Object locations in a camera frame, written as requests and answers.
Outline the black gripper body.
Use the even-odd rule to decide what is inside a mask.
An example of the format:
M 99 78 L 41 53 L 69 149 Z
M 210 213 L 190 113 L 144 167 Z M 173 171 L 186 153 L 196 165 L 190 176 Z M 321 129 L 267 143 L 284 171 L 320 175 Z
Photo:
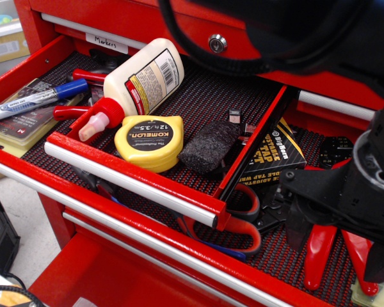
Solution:
M 384 109 L 357 139 L 345 165 L 324 171 L 286 170 L 280 185 L 293 194 L 307 221 L 384 244 Z

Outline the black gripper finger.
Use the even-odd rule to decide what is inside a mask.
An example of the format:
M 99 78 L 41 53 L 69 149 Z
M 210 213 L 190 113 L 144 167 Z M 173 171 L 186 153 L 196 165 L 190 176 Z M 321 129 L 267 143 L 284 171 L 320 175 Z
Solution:
M 293 196 L 286 219 L 287 242 L 296 251 L 301 251 L 310 235 L 312 224 L 307 221 L 300 208 L 301 198 Z
M 364 280 L 371 283 L 384 283 L 384 240 L 369 238 L 369 249 L 365 265 Z

